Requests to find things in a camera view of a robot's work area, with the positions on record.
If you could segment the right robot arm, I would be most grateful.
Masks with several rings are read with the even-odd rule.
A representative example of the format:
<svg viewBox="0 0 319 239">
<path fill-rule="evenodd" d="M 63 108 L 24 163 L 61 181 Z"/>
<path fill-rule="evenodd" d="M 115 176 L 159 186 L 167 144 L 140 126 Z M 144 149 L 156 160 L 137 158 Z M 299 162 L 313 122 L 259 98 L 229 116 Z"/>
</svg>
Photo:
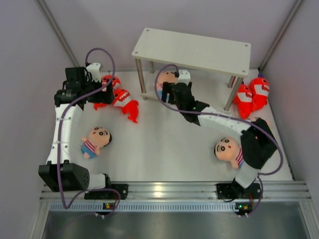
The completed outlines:
<svg viewBox="0 0 319 239">
<path fill-rule="evenodd" d="M 161 99 L 176 105 L 175 111 L 189 123 L 225 134 L 226 137 L 216 143 L 214 153 L 237 169 L 230 186 L 232 195 L 243 198 L 249 194 L 251 184 L 278 150 L 278 143 L 266 121 L 224 115 L 209 104 L 197 101 L 192 95 L 191 84 L 164 82 Z"/>
</svg>

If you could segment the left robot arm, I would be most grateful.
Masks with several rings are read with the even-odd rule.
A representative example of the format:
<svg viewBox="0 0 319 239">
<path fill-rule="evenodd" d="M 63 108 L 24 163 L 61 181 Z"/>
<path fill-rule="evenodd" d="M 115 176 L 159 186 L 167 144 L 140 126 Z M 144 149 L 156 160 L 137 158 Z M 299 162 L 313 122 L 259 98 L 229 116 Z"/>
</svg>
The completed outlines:
<svg viewBox="0 0 319 239">
<path fill-rule="evenodd" d="M 112 86 L 92 96 L 73 101 L 103 86 L 101 64 L 88 63 L 86 67 L 65 69 L 66 80 L 54 95 L 55 130 L 50 154 L 38 174 L 52 192 L 84 191 L 95 189 L 96 194 L 107 199 L 112 195 L 111 180 L 105 173 L 90 173 L 79 161 L 84 158 L 82 140 L 77 134 L 87 102 L 109 103 L 113 100 Z"/>
</svg>

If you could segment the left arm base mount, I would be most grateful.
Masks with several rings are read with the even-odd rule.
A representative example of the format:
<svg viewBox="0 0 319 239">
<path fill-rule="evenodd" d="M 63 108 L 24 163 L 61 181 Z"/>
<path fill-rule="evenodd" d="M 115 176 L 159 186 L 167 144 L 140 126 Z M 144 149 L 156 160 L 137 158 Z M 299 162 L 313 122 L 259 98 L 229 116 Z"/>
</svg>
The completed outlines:
<svg viewBox="0 0 319 239">
<path fill-rule="evenodd" d="M 116 190 L 120 194 L 120 199 L 125 200 L 128 195 L 128 184 L 115 183 L 111 185 L 111 189 Z M 118 200 L 119 197 L 115 192 L 111 191 L 90 191 L 85 194 L 85 200 Z"/>
</svg>

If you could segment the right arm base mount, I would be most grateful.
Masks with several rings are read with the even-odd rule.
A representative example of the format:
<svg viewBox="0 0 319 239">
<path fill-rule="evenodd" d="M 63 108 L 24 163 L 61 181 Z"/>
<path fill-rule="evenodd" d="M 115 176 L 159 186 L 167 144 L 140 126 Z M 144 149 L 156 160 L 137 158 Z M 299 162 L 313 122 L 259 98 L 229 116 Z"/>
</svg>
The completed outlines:
<svg viewBox="0 0 319 239">
<path fill-rule="evenodd" d="M 239 184 L 218 183 L 216 185 L 217 198 L 224 201 L 236 199 L 259 199 L 262 193 L 261 185 L 252 183 L 248 188 L 243 188 Z"/>
</svg>

